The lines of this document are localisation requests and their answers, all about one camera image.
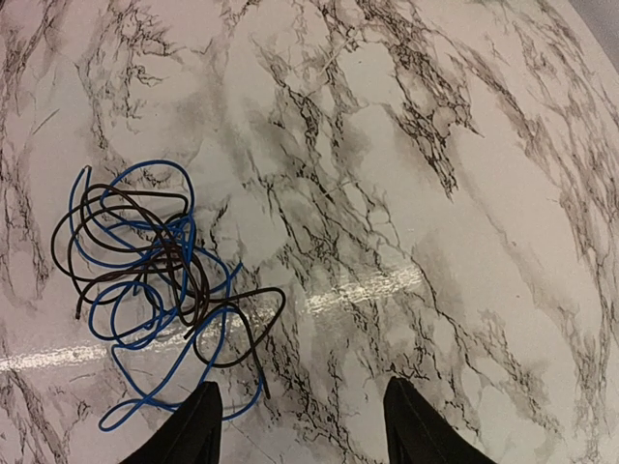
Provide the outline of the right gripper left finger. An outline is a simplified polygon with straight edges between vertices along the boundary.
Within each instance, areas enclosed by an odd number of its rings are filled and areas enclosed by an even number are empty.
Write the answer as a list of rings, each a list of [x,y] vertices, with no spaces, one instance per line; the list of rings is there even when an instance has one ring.
[[[222,401],[217,383],[203,382],[125,464],[218,464]]]

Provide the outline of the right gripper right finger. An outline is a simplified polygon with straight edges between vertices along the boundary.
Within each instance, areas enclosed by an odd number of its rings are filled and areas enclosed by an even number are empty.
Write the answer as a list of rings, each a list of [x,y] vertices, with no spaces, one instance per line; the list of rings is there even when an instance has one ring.
[[[406,379],[390,379],[384,393],[384,421],[391,463],[493,464]]]

